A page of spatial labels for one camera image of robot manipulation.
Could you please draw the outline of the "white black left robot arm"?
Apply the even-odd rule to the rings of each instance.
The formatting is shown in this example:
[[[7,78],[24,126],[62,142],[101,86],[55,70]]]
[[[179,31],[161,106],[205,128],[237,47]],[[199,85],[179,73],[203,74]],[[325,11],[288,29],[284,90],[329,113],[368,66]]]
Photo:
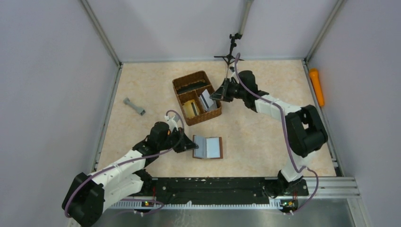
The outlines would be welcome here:
[[[199,146],[184,133],[182,127],[157,122],[149,135],[122,158],[91,174],[75,176],[61,205],[66,217],[83,227],[94,225],[112,205],[129,195],[150,193],[152,183],[145,167],[161,154],[173,150],[181,153]]]

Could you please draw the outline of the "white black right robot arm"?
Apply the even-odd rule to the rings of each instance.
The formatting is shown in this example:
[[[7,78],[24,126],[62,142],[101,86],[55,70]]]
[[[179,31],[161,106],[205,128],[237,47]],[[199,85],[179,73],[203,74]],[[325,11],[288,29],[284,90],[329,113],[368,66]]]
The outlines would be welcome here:
[[[247,108],[281,122],[288,161],[279,171],[277,180],[269,185],[267,194],[271,197],[290,195],[302,180],[302,171],[307,168],[313,154],[328,141],[316,107],[291,105],[259,90],[250,70],[225,78],[210,98],[223,102],[241,99]]]

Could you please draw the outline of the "silver striped credit card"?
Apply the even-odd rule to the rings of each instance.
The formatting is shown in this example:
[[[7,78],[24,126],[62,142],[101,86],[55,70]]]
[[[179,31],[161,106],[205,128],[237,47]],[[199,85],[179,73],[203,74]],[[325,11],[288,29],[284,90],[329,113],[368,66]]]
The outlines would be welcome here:
[[[207,104],[209,104],[209,105],[212,105],[212,99],[210,99],[210,94],[209,94],[209,91],[207,90],[207,89],[205,89],[201,94],[200,94],[200,96],[199,96],[199,99],[200,99],[200,101],[201,101],[201,103],[202,103],[202,106],[204,105],[204,103],[207,103]]]

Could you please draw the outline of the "brown leather card holder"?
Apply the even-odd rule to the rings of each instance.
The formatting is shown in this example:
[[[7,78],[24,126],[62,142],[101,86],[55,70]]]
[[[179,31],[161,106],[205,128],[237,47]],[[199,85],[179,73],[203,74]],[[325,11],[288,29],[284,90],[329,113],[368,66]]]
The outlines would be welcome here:
[[[222,159],[223,142],[221,137],[203,137],[193,135],[193,142],[198,145],[192,152],[196,159]]]

